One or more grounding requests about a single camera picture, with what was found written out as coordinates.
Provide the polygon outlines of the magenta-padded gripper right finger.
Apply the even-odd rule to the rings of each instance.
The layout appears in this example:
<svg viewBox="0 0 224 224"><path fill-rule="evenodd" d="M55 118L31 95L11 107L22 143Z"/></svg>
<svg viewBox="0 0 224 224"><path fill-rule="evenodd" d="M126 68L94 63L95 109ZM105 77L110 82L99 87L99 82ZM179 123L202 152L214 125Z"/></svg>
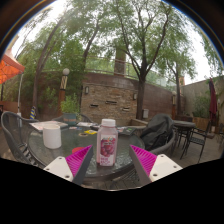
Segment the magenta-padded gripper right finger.
<svg viewBox="0 0 224 224"><path fill-rule="evenodd" d="M143 186L182 169L165 154L154 155L134 145L130 146L129 155Z"/></svg>

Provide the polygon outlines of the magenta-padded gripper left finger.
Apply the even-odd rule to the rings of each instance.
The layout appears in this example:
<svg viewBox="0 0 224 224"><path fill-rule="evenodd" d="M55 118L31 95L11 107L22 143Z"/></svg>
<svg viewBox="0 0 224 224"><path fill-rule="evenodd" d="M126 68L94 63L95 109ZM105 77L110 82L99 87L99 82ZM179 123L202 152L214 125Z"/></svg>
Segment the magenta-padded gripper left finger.
<svg viewBox="0 0 224 224"><path fill-rule="evenodd" d="M89 145L67 157L57 157L44 170L76 185L81 185L92 156L93 146Z"/></svg>

